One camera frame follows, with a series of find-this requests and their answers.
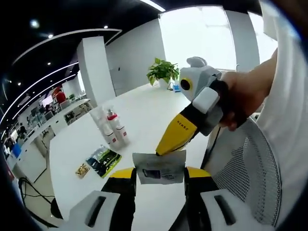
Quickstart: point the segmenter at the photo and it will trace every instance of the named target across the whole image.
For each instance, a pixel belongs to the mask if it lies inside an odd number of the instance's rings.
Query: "white sleeve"
[[[277,31],[274,21],[274,17],[278,16],[278,13],[272,9],[268,3],[260,1],[263,18],[263,32],[267,36],[277,41]]]

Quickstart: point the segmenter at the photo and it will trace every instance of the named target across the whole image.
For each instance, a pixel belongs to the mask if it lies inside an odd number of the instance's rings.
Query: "floor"
[[[54,198],[52,183],[51,183],[51,173],[49,167],[49,153],[46,155],[47,159],[47,169],[43,174],[32,184],[42,195],[48,196],[47,199],[51,202]],[[30,186],[27,185],[25,189],[25,184],[23,184],[23,193],[28,195],[38,195],[37,192]],[[36,214],[38,217],[47,221],[55,226],[60,226],[63,222],[62,219],[57,219],[51,214],[50,204],[44,200],[41,196],[39,197],[25,197],[26,207]]]

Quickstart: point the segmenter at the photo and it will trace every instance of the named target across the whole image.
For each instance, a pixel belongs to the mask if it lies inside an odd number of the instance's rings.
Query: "black ceiling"
[[[192,5],[223,5],[225,9],[261,13],[258,0],[153,0],[155,3],[171,10]],[[31,84],[47,74],[72,62],[77,45],[82,38],[104,36],[105,41],[114,32],[85,32],[65,37],[50,39],[43,45],[28,52],[14,63],[22,53],[32,46],[48,39],[49,34],[59,35],[66,32],[103,28],[121,29],[124,33],[149,22],[159,14],[159,11],[140,0],[29,0],[7,1],[1,6],[1,50],[2,62],[0,76],[5,86],[0,91],[0,107],[5,112],[20,93]],[[30,27],[30,20],[37,19],[40,27]],[[75,74],[78,65],[53,74],[31,88],[32,92],[40,92],[54,82]],[[19,110],[18,102],[9,110],[6,118],[12,118]],[[1,128],[6,127],[6,119]]]

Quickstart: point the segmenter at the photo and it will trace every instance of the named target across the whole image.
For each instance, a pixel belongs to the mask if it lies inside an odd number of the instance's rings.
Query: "human arm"
[[[250,72],[227,72],[222,77],[222,80],[228,84],[235,103],[247,116],[254,113],[270,93],[276,71],[277,54],[276,50],[269,60]],[[235,130],[237,124],[234,113],[229,113],[220,126]]]

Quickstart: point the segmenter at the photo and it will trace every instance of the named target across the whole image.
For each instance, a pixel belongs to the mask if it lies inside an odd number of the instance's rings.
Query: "blue object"
[[[178,86],[178,85],[173,85],[173,90],[174,90],[174,92],[180,92],[181,90],[180,90],[180,87]]]
[[[19,157],[19,155],[20,155],[20,153],[21,153],[21,148],[20,148],[19,144],[16,143],[16,144],[13,146],[12,152],[13,152],[13,154],[14,154],[14,156],[15,156],[16,158]]]

